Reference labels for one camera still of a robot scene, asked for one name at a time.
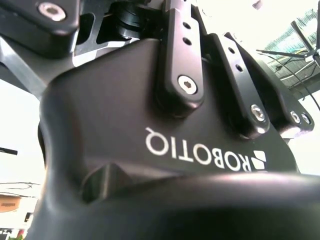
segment wire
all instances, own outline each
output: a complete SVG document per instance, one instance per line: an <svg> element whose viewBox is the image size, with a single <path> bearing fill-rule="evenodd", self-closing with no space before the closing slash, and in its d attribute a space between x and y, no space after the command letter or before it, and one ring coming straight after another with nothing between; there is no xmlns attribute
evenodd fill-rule
<svg viewBox="0 0 320 240"><path fill-rule="evenodd" d="M26 181L17 181L17 182L0 182L0 185L3 184L27 184L27 185L41 185L39 183L34 183L34 182L26 182Z"/></svg>
<svg viewBox="0 0 320 240"><path fill-rule="evenodd" d="M309 62L307 65L305 65L304 67L302 67L301 69L299 69L298 71L296 71L294 74L297 75L298 73L302 72L303 70L306 70L306 69L314 66L314 64L315 64L314 61L313 61L313 62ZM292 77L294 77L294 76L295 76L295 75L292 75L292 74L291 74L291 75L287 75L287 76L283 76L283 77L280 78L280 80L283 81L283 80L292 78Z"/></svg>
<svg viewBox="0 0 320 240"><path fill-rule="evenodd" d="M309 76L306 76L306 77L302 78L301 81L310 78L310 77L315 73L316 68L317 68L317 65L315 64L315 65L314 65L314 68L313 68L313 70L312 70L312 72L311 72L311 74L309 74ZM295 86L297 86L297 85L299 85L299 84L300 84L300 82L297 82L297 83L293 84L292 86L290 86L289 89L290 89L290 88L294 88Z"/></svg>
<svg viewBox="0 0 320 240"><path fill-rule="evenodd" d="M8 196L8 197L17 196L17 197L21 197L21 198L31 198L31 199L38 198L36 196L26 196L26 195L16 194L13 192L5 192L5 191L0 191L0 196Z"/></svg>
<svg viewBox="0 0 320 240"><path fill-rule="evenodd" d="M283 65L287 65L287 64L289 64L289 63L296 62L296 61L305 61L305 59L293 59L293 60L291 60L291 59L292 59L292 57L291 57L288 61L286 61L285 63L283 63ZM280 65L280 66L276 66L276 70L275 70L274 73L280 71L281 69L282 69L282 66L281 66L281 65Z"/></svg>
<svg viewBox="0 0 320 240"><path fill-rule="evenodd" d="M36 185L36 186L40 186L39 183L33 183L33 182L0 182L0 185L14 185L14 184L26 184L28 185L28 187L25 187L25 188L16 188L16 187L9 187L9 188L6 188L6 189L10 189L10 190L26 190L26 189L32 189L32 186L33 185Z"/></svg>
<svg viewBox="0 0 320 240"><path fill-rule="evenodd" d="M279 61L278 61L277 59L275 59L274 57L269 56L269 55L267 55L267 54L263 54L263 53L259 53L259 54L265 55L265 56L267 56L267 57L275 60L275 61L278 62L280 65L282 65L284 68L286 68L290 73L292 73L292 75L294 75L294 76L296 77L296 79L298 79L298 81L300 82L300 84L305 88L305 90L306 90L307 93L310 95L310 97L312 98L312 100L314 101L314 103L316 104L317 108L318 108L319 111L320 111L320 106L319 106L317 100L315 99L315 97L314 97L314 96L312 95L312 93L309 91L309 89L307 88L307 86L305 85L305 83L302 82L302 81L300 80L300 78L298 78L298 76L297 76L293 71L291 71L289 68L287 68L285 65L283 65L281 62L279 62Z"/></svg>

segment screw hole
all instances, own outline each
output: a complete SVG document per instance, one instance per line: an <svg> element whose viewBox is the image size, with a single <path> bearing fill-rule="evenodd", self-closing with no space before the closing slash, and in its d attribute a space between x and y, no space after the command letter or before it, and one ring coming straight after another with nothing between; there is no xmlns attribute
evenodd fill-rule
<svg viewBox="0 0 320 240"><path fill-rule="evenodd" d="M233 50L231 47L229 47L228 49L229 49L229 51L230 51L232 54L235 54L235 53L236 53L235 50Z"/></svg>
<svg viewBox="0 0 320 240"><path fill-rule="evenodd" d="M235 65L235 67L236 67L236 69L238 69L239 70L239 72L243 72L244 70L242 69L242 67L240 67L238 64L237 65Z"/></svg>
<svg viewBox="0 0 320 240"><path fill-rule="evenodd" d="M191 41L188 38L184 37L184 38L182 38L182 40L184 41L185 44L187 44L189 46L192 45Z"/></svg>
<svg viewBox="0 0 320 240"><path fill-rule="evenodd" d="M47 11L49 14L52 14L52 15L56 15L56 14L59 13L58 10L55 9L55 8L53 8L53 7L48 7L48 8L46 9L46 11Z"/></svg>
<svg viewBox="0 0 320 240"><path fill-rule="evenodd" d="M186 22L183 23L183 26L186 28L186 29L191 29L190 25Z"/></svg>

